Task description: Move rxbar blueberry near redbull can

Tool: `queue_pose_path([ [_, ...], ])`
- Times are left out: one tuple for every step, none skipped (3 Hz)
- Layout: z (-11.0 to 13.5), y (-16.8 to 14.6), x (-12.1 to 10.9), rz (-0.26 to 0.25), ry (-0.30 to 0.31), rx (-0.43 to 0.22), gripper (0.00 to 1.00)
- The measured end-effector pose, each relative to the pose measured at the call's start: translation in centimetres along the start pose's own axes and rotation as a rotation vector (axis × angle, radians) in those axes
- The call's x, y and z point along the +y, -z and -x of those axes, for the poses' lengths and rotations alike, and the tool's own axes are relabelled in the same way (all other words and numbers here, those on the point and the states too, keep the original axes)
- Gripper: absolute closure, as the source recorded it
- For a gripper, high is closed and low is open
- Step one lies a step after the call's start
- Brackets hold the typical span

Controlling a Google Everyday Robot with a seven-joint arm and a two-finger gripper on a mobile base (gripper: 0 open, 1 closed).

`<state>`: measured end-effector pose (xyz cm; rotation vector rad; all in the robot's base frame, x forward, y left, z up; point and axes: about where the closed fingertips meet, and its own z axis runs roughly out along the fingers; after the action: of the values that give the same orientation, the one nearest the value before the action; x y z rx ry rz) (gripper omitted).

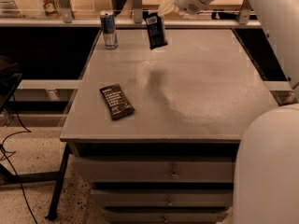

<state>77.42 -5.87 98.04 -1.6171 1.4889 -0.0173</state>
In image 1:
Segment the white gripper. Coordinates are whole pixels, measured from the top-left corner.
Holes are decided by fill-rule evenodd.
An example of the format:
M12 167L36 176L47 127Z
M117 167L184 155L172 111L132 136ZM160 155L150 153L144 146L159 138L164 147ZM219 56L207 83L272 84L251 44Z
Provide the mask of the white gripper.
M158 16L162 17L175 11L176 6L182 12L199 14L208 8L209 0L163 0L157 9Z

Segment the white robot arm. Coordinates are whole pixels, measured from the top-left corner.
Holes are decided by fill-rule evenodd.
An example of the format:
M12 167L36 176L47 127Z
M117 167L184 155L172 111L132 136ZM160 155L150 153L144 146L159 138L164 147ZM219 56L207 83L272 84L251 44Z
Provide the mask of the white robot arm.
M160 15L213 0L164 0ZM299 0L248 0L283 72L299 74ZM299 224L299 109L268 111L246 129L235 162L233 224Z

